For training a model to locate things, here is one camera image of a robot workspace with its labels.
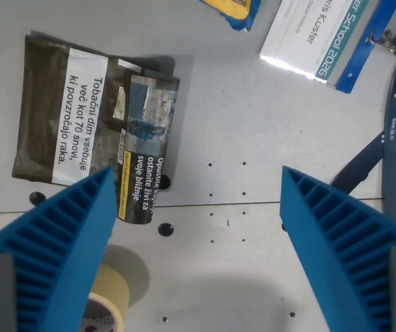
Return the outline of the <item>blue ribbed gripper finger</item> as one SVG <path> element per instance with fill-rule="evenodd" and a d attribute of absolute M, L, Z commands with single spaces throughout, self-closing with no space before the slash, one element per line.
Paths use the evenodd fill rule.
<path fill-rule="evenodd" d="M 287 166 L 280 218 L 331 331 L 391 331 L 396 222 Z"/>
<path fill-rule="evenodd" d="M 106 168 L 0 230 L 0 254 L 13 258 L 18 331 L 79 329 L 115 220 Z"/>

